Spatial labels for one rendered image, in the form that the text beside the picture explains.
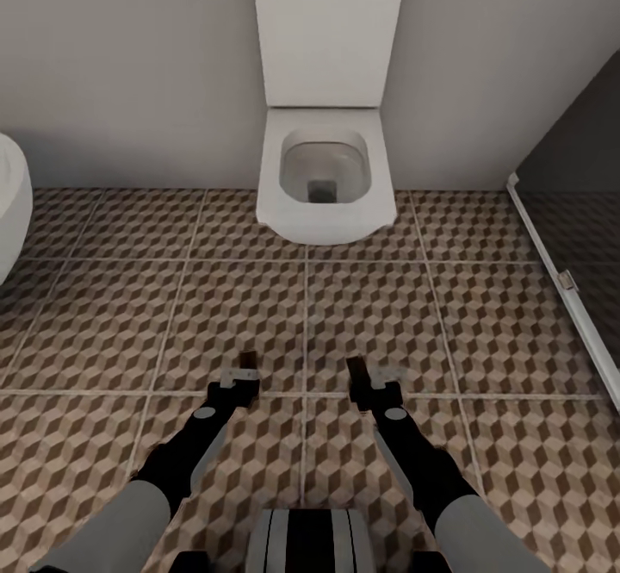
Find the mousetrap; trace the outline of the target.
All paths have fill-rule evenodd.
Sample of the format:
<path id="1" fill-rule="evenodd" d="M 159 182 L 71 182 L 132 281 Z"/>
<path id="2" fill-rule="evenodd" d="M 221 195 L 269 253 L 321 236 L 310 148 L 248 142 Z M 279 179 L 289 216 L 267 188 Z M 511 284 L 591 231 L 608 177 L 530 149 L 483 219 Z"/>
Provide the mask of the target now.
<path id="1" fill-rule="evenodd" d="M 250 350 L 249 352 L 241 352 L 239 358 L 240 369 L 257 369 L 257 350 Z"/>
<path id="2" fill-rule="evenodd" d="M 363 355 L 347 358 L 346 363 L 349 368 L 350 379 L 356 388 L 371 385 L 371 377 L 369 376 Z"/>

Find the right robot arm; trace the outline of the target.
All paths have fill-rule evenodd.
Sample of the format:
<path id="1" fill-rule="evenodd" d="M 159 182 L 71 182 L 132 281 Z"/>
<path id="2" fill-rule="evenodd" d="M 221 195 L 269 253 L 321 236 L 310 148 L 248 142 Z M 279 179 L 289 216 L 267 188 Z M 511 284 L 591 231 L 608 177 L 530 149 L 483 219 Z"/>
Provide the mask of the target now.
<path id="1" fill-rule="evenodd" d="M 404 365 L 371 369 L 349 398 L 375 417 L 375 442 L 401 488 L 421 509 L 452 573 L 555 573 L 483 501 L 448 451 L 435 448 L 402 407 Z"/>

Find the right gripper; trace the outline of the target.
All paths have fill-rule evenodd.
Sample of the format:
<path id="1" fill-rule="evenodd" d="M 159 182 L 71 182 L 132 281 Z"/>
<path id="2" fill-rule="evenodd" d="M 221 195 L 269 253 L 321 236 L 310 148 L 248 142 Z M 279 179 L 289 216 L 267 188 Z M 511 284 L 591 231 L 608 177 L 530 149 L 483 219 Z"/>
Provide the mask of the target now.
<path id="1" fill-rule="evenodd" d="M 357 404 L 360 412 L 370 409 L 373 411 L 375 403 L 380 399 L 384 399 L 384 397 L 391 397 L 393 401 L 401 404 L 400 384 L 397 381 L 392 381 L 391 383 L 385 383 L 385 386 L 386 389 L 373 389 L 371 385 L 356 388 L 353 383 L 350 383 L 350 401 Z"/>

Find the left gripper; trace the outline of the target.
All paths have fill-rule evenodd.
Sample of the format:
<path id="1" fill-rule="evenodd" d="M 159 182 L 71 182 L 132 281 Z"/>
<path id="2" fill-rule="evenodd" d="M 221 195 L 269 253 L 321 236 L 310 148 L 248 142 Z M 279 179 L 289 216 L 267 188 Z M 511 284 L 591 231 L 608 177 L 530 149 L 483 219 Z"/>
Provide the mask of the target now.
<path id="1" fill-rule="evenodd" d="M 220 383 L 211 382 L 208 385 L 208 400 L 216 396 L 226 398 L 232 404 L 232 412 L 235 408 L 248 408 L 252 399 L 257 399 L 260 389 L 260 379 L 253 383 L 236 383 L 230 389 L 221 389 Z"/>

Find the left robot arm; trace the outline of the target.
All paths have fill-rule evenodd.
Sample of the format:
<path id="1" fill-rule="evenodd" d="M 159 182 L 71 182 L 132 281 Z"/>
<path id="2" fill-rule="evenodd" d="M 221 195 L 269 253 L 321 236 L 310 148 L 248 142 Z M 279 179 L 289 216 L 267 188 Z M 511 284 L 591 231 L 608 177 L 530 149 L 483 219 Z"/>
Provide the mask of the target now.
<path id="1" fill-rule="evenodd" d="M 183 430 L 155 445 L 128 484 L 24 573 L 141 573 L 179 504 L 224 447 L 235 408 L 258 398 L 259 378 L 258 370 L 225 367 Z"/>

